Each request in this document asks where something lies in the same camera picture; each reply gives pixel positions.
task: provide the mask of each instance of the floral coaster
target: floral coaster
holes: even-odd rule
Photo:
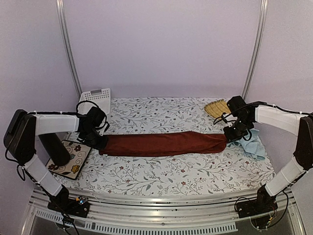
[[[54,164],[52,159],[49,159],[46,164],[46,168],[53,173],[76,180],[78,173],[83,167],[83,164],[91,151],[91,147],[66,140],[63,140],[62,143],[70,154],[69,162],[64,166],[57,166]]]

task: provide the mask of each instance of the aluminum frame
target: aluminum frame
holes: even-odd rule
[[[240,192],[195,195],[147,197],[134,195],[101,194],[69,189],[70,197],[88,196],[90,211],[86,219],[76,219],[81,228],[88,224],[96,226],[120,227],[140,231],[145,230],[181,230],[194,228],[202,230],[205,226],[219,226],[236,223],[249,218],[238,217],[234,211],[234,203],[239,197],[253,199],[256,190]],[[296,235],[305,235],[305,230],[291,190],[289,196],[289,216]],[[40,189],[35,189],[29,201],[29,211],[23,229],[23,235],[28,235],[36,216],[36,210],[47,209],[49,198]],[[279,194],[276,198],[278,210],[286,206],[286,197]]]
[[[72,48],[70,45],[70,40],[69,40],[69,35],[68,35],[68,30],[67,30],[67,22],[65,18],[65,11],[64,11],[64,4],[63,0],[56,0],[57,4],[57,12],[59,16],[59,22],[60,22],[60,28],[61,28],[61,33],[62,33],[62,38],[63,38],[63,43],[65,46],[65,51],[67,53],[67,60],[68,60],[68,65],[72,74],[74,86],[78,95],[78,98],[80,98],[80,95],[82,94],[82,87],[78,78],[75,62],[74,62],[74,57],[72,53]]]
[[[254,49],[253,49],[252,58],[251,58],[250,65],[249,65],[248,74],[247,74],[244,89],[243,89],[243,92],[241,95],[244,100],[247,99],[250,85],[252,82],[252,78],[253,78],[253,74],[254,74],[254,70],[255,70],[258,54],[259,54],[259,50],[261,47],[267,11],[268,11],[268,0],[261,0],[258,31],[257,31],[255,43],[254,43]]]

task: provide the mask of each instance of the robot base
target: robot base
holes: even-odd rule
[[[69,215],[74,215],[82,218],[87,218],[88,212],[90,208],[90,203],[85,202],[84,204],[80,205],[75,199],[69,199],[69,204],[65,211]],[[62,212],[59,207],[57,207],[54,203],[49,202],[48,209]]]
[[[270,204],[266,204],[266,207],[260,207],[260,204],[258,204],[256,200],[238,202],[235,207],[239,218],[263,214],[278,209],[277,203],[275,201],[272,201]]]

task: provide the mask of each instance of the white backdrop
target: white backdrop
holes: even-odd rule
[[[231,97],[242,92],[259,0],[67,0],[84,91],[113,97]]]

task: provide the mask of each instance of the vent grille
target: vent grille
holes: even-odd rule
[[[47,219],[53,222],[62,222],[63,217],[52,212],[44,211],[41,209],[37,209],[36,215],[40,218]]]
[[[62,222],[62,216],[55,212],[49,212],[37,209],[36,215],[56,223]],[[175,229],[154,229],[154,228],[128,228],[120,226],[105,225],[97,222],[86,221],[84,227],[77,226],[80,229],[95,231],[109,235],[217,235],[238,231],[236,224],[227,223],[215,226],[205,226],[197,228],[175,228]]]
[[[86,222],[85,229],[111,235],[214,235],[238,231],[235,223],[189,229],[133,229]]]

